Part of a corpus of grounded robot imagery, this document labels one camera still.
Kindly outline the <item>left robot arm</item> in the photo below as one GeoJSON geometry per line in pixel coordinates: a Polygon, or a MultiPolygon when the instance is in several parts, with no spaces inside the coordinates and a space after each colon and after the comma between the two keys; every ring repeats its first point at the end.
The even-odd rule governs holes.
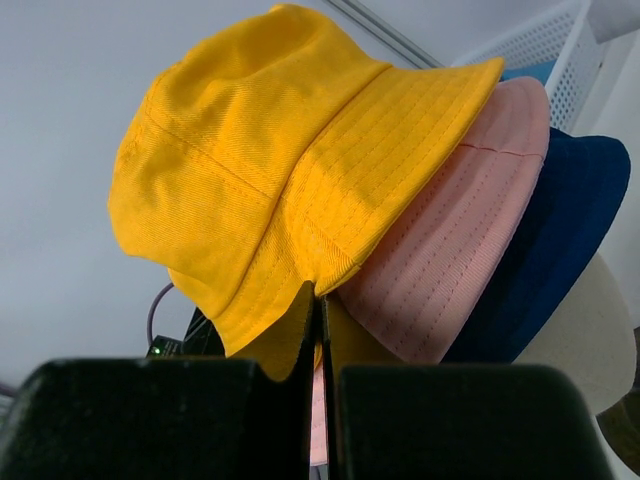
{"type": "Polygon", "coordinates": [[[182,340],[157,335],[147,357],[223,356],[224,347],[213,323],[196,308],[182,340]]]}

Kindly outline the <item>pink bucket hat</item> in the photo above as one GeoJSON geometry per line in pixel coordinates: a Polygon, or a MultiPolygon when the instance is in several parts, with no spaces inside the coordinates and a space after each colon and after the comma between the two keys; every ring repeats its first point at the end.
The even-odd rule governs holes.
{"type": "Polygon", "coordinates": [[[329,303],[315,375],[310,460],[328,459],[326,382],[349,364],[440,362],[502,259],[547,153],[549,101],[531,77],[501,82],[454,152],[329,303]]]}

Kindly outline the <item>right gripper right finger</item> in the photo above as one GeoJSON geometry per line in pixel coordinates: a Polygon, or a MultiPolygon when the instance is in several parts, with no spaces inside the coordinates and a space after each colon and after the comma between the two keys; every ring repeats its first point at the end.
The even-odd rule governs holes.
{"type": "Polygon", "coordinates": [[[399,363],[322,299],[332,479],[609,479],[586,404],[539,365],[399,363]]]}

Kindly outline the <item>yellow bucket hat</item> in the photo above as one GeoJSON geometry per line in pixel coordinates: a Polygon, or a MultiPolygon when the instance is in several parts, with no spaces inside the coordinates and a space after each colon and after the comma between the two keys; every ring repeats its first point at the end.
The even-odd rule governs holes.
{"type": "Polygon", "coordinates": [[[281,381],[303,337],[287,314],[296,295],[356,274],[503,68],[397,68],[324,14],[274,6],[153,81],[116,155],[114,236],[167,269],[227,356],[281,381]]]}

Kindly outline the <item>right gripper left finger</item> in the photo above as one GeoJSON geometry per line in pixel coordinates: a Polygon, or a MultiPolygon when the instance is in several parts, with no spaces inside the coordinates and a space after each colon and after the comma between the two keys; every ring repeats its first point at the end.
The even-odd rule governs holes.
{"type": "Polygon", "coordinates": [[[309,474],[314,294],[288,375],[253,357],[54,360],[17,393],[1,429],[5,479],[304,479],[309,474]]]}

